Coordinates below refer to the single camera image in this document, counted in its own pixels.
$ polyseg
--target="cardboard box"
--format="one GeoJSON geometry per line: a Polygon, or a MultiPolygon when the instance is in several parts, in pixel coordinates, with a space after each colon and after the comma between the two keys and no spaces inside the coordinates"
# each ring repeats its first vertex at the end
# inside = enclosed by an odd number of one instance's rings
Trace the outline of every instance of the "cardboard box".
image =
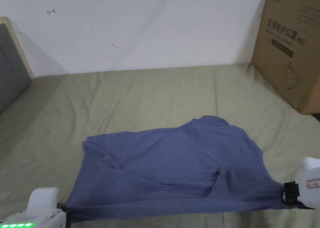
{"type": "Polygon", "coordinates": [[[320,113],[320,0],[266,0],[252,64],[299,113],[320,113]]]}

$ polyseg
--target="wrinkled fabric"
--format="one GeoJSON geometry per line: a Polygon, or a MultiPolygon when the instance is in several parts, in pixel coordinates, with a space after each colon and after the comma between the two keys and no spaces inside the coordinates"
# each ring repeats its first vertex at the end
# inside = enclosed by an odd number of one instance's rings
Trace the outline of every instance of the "wrinkled fabric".
{"type": "Polygon", "coordinates": [[[262,151],[218,117],[88,137],[83,148],[66,203],[75,221],[289,208],[262,151]]]}

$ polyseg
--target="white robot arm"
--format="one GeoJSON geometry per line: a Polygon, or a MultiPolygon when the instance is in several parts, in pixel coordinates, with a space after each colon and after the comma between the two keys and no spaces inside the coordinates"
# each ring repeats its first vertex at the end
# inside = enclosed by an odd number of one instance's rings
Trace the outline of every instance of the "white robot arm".
{"type": "Polygon", "coordinates": [[[58,188],[38,188],[30,196],[27,209],[0,221],[0,228],[65,228],[67,215],[57,208],[58,188]]]}
{"type": "Polygon", "coordinates": [[[284,184],[283,202],[302,209],[320,209],[320,159],[303,158],[304,172],[284,184]]]}

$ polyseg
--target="green led light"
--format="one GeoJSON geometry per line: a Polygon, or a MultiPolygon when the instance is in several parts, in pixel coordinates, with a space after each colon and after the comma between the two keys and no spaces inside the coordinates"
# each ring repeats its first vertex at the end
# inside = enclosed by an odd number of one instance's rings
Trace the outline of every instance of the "green led light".
{"type": "Polygon", "coordinates": [[[34,223],[26,223],[26,224],[12,224],[12,225],[2,225],[0,226],[0,228],[11,228],[11,227],[19,227],[19,228],[29,228],[34,226],[34,223]]]}

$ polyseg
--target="pen mark on wall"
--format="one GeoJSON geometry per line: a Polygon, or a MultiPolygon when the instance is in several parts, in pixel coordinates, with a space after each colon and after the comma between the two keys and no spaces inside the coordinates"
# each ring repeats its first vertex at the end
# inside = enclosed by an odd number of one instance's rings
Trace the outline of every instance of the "pen mark on wall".
{"type": "Polygon", "coordinates": [[[47,11],[47,14],[51,15],[52,12],[56,13],[56,11],[54,10],[54,8],[53,8],[52,11],[49,11],[49,10],[48,10],[48,11],[47,11]]]}
{"type": "Polygon", "coordinates": [[[117,45],[115,45],[115,44],[111,43],[111,46],[114,46],[114,47],[116,47],[116,48],[117,48],[117,50],[119,50],[119,47],[118,47],[117,45]]]}

